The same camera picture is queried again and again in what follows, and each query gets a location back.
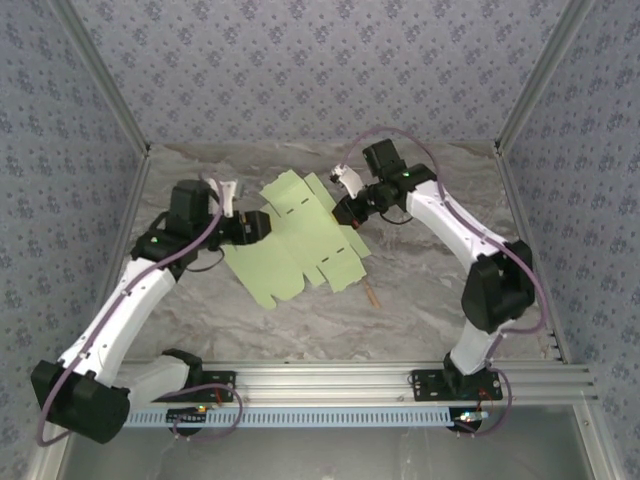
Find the aluminium frame post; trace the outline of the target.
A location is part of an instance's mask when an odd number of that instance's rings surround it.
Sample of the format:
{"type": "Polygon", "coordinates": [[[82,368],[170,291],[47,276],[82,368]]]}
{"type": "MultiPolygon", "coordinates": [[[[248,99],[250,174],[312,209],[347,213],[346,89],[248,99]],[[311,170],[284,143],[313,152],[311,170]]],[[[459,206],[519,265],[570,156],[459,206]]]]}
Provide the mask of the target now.
{"type": "Polygon", "coordinates": [[[47,3],[68,35],[124,135],[137,153],[146,156],[148,143],[71,0],[47,0],[47,3]]]}
{"type": "Polygon", "coordinates": [[[594,3],[595,0],[567,0],[521,93],[496,137],[495,149],[499,156],[504,157],[512,148],[594,3]]]}

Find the light green paper box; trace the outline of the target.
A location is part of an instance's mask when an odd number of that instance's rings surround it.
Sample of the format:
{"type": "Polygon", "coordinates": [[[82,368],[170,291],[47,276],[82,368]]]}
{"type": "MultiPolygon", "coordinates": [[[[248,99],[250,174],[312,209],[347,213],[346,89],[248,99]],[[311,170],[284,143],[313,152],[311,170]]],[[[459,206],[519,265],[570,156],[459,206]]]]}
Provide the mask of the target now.
{"type": "Polygon", "coordinates": [[[334,293],[366,276],[369,248],[355,230],[332,215],[336,202],[320,178],[289,170],[260,192],[272,231],[247,246],[225,246],[225,262],[258,305],[271,310],[307,285],[334,293]]]}

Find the aluminium mounting rail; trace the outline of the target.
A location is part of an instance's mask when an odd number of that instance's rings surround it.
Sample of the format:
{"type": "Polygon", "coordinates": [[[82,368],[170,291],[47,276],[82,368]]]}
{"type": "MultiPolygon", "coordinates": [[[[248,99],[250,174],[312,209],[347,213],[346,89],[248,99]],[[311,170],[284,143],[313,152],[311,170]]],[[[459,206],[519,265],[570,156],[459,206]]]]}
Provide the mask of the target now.
{"type": "MultiPolygon", "coordinates": [[[[409,374],[437,362],[209,362],[206,370],[234,371],[251,407],[394,406],[414,401],[409,374]]],[[[551,361],[499,361],[516,406],[595,402],[589,369],[551,361]]]]}

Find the small black controller board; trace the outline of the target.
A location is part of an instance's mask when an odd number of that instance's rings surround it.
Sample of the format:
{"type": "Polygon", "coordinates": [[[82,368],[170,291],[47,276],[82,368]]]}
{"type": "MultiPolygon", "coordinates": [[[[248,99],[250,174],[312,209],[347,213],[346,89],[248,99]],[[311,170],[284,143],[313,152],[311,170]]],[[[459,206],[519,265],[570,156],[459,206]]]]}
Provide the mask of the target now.
{"type": "Polygon", "coordinates": [[[169,409],[165,422],[176,436],[189,438],[202,430],[206,417],[206,406],[169,409]]]}
{"type": "Polygon", "coordinates": [[[453,424],[449,430],[460,435],[475,436],[489,413],[482,409],[450,408],[449,413],[453,424]]]}

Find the grey metal panel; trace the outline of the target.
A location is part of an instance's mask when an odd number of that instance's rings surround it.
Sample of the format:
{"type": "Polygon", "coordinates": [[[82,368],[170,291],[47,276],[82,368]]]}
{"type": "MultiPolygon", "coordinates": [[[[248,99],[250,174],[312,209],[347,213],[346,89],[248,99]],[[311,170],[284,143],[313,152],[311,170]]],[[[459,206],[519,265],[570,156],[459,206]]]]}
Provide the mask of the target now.
{"type": "Polygon", "coordinates": [[[496,432],[446,428],[246,428],[179,442],[127,428],[35,454],[26,480],[627,480],[585,406],[516,407],[496,432]]]}

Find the aluminium table side rail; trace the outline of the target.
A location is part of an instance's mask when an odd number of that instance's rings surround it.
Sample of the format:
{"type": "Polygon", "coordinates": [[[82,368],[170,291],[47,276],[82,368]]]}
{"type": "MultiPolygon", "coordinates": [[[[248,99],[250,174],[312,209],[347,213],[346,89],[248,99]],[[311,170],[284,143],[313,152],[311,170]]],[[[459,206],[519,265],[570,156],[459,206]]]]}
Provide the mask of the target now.
{"type": "Polygon", "coordinates": [[[92,310],[88,325],[98,316],[103,305],[108,301],[114,289],[120,282],[123,260],[128,256],[127,243],[133,229],[138,206],[148,176],[150,161],[148,153],[144,152],[133,177],[133,183],[129,191],[123,213],[120,218],[119,228],[115,237],[112,252],[107,263],[104,279],[98,289],[96,304],[92,310]]]}
{"type": "Polygon", "coordinates": [[[553,351],[553,357],[556,360],[559,360],[564,364],[571,364],[571,354],[568,349],[560,319],[558,318],[558,312],[554,305],[553,296],[550,292],[550,285],[546,279],[544,268],[542,267],[541,259],[537,252],[537,245],[534,240],[531,226],[527,219],[524,205],[519,196],[519,191],[511,166],[506,154],[502,151],[500,146],[495,146],[494,150],[497,168],[501,176],[518,234],[529,244],[533,252],[534,271],[542,287],[542,298],[546,300],[546,330],[555,342],[555,346],[550,346],[550,349],[553,351]]]}

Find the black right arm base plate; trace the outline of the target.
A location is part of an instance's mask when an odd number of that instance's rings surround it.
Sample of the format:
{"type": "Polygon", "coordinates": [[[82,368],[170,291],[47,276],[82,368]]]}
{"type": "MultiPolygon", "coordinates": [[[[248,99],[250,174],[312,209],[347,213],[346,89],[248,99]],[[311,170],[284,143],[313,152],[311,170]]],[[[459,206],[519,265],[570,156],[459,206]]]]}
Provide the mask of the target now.
{"type": "Polygon", "coordinates": [[[477,401],[483,398],[482,392],[488,399],[503,399],[498,374],[486,369],[467,376],[444,369],[413,370],[409,384],[417,402],[477,401]]]}

